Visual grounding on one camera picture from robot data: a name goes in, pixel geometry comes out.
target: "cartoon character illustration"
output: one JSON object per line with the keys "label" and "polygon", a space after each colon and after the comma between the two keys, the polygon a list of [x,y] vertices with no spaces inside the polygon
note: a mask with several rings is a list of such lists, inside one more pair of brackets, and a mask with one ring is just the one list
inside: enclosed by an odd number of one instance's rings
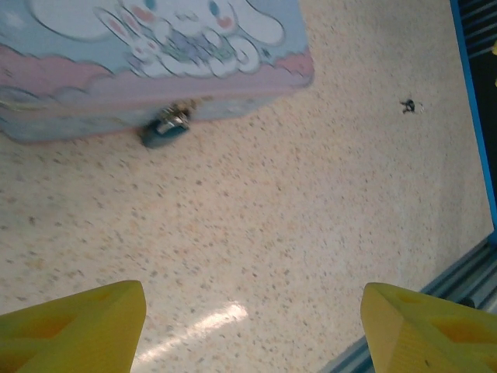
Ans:
{"label": "cartoon character illustration", "polygon": [[[46,0],[30,0],[30,3],[35,17],[62,35],[91,40],[105,35],[102,26],[111,30],[130,46],[135,57],[132,70],[152,78],[253,73],[259,69],[261,57],[239,30],[266,46],[280,44],[284,39],[281,24],[254,9],[248,0],[119,0],[119,3],[89,0],[84,5],[79,0],[52,0],[50,4]],[[61,16],[61,9],[71,14]],[[91,18],[90,13],[94,19],[86,25],[71,22],[74,18]],[[95,25],[95,19],[100,24],[88,30]]]}
{"label": "cartoon character illustration", "polygon": [[128,62],[135,74],[158,76],[167,72],[160,61],[159,45],[142,33],[137,20],[126,9],[121,8],[118,11],[124,24],[105,9],[96,9],[95,12],[109,30],[130,46],[131,55]]}

